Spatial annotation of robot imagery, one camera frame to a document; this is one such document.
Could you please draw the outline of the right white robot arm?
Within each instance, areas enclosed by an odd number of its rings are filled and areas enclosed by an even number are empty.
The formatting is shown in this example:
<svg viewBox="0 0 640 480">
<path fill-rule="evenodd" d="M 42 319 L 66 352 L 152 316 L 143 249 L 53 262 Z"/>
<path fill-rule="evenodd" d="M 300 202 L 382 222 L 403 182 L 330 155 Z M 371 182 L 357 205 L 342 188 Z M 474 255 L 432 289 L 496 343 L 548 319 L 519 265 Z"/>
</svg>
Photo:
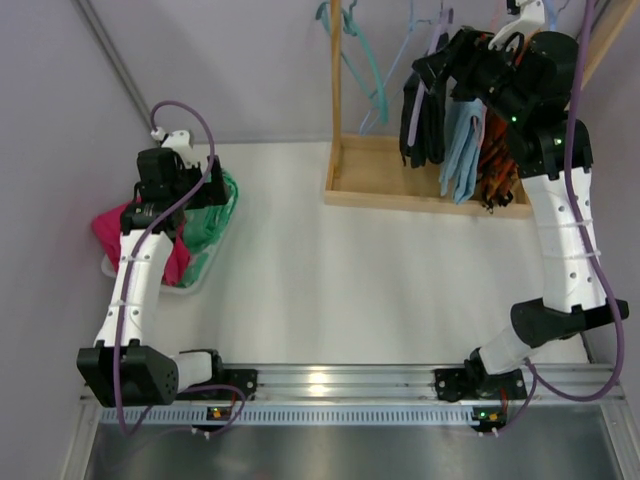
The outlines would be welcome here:
<svg viewBox="0 0 640 480">
<path fill-rule="evenodd" d="M 541 31 L 518 57 L 491 46 L 490 32 L 461 28 L 439 52 L 412 67 L 436 92 L 454 80 L 455 100 L 480 100 L 506 123 L 506 143 L 529 198 L 539 235 L 544 290 L 516 303 L 511 324 L 465 361 L 477 391 L 525 363 L 540 347 L 611 324 L 622 341 L 626 301 L 604 277 L 590 206 L 593 156 L 585 125 L 567 111 L 579 45 L 570 36 Z"/>
</svg>

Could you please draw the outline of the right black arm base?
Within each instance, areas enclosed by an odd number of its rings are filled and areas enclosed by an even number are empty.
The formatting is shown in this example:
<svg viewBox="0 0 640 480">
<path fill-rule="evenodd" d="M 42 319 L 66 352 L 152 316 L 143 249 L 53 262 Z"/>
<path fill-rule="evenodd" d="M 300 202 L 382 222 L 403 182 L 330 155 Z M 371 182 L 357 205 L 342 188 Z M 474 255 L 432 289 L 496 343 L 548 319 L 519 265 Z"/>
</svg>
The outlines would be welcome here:
<svg viewBox="0 0 640 480">
<path fill-rule="evenodd" d="M 437 398 L 450 403 L 461 400 L 524 400 L 528 393 L 520 370 L 500 375 L 470 373 L 464 368 L 434 371 Z"/>
</svg>

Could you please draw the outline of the black trousers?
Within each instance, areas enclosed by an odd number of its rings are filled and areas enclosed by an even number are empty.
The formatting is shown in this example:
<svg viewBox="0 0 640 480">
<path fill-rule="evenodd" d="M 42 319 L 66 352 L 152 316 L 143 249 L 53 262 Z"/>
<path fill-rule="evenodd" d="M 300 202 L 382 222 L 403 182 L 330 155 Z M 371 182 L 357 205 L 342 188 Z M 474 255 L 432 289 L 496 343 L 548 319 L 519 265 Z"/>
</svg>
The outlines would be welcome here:
<svg viewBox="0 0 640 480">
<path fill-rule="evenodd" d="M 413 169 L 428 162 L 439 165 L 445 159 L 446 93 L 425 93 L 416 103 L 420 84 L 420 78 L 413 73 L 403 87 L 399 151 L 403 164 L 410 164 Z"/>
</svg>

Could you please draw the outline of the light blue trousers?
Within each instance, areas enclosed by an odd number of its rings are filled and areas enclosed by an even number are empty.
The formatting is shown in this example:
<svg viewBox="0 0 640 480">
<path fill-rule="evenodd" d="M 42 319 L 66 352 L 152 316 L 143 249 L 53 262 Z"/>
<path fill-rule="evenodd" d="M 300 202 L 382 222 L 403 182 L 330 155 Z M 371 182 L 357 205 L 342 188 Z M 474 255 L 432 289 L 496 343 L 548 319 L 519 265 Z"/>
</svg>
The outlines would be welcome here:
<svg viewBox="0 0 640 480">
<path fill-rule="evenodd" d="M 475 192 L 486 108 L 479 100 L 454 101 L 445 114 L 445 156 L 440 166 L 440 195 L 455 204 L 468 201 Z"/>
</svg>

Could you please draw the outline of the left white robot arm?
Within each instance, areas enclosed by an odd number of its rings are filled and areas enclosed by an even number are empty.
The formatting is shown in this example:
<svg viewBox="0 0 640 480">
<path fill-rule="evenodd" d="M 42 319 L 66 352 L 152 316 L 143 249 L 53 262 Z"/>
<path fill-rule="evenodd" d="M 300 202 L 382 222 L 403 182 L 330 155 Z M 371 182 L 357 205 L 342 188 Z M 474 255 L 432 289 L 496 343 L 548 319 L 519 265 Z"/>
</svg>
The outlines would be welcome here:
<svg viewBox="0 0 640 480">
<path fill-rule="evenodd" d="M 185 212 L 221 206 L 230 195 L 219 159 L 205 169 L 187 166 L 179 153 L 157 147 L 139 153 L 140 179 L 120 216 L 120 258 L 103 326 L 94 344 L 79 350 L 76 365 L 107 408 L 169 405 L 188 388 L 214 379 L 216 351 L 168 356 L 152 344 L 160 287 L 185 224 Z"/>
</svg>

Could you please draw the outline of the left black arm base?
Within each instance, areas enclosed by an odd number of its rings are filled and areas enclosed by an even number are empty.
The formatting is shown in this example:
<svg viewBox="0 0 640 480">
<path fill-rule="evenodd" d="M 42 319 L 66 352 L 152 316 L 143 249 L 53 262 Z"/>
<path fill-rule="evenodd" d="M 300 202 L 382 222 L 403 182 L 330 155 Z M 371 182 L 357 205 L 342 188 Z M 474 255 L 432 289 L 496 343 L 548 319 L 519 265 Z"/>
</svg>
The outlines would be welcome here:
<svg viewBox="0 0 640 480">
<path fill-rule="evenodd" d="M 180 401 L 232 401 L 240 396 L 231 390 L 211 389 L 213 385 L 228 385 L 239 389 L 247 400 L 253 400 L 258 385 L 258 371 L 249 368 L 225 368 L 212 380 L 189 387 L 177 395 Z"/>
</svg>

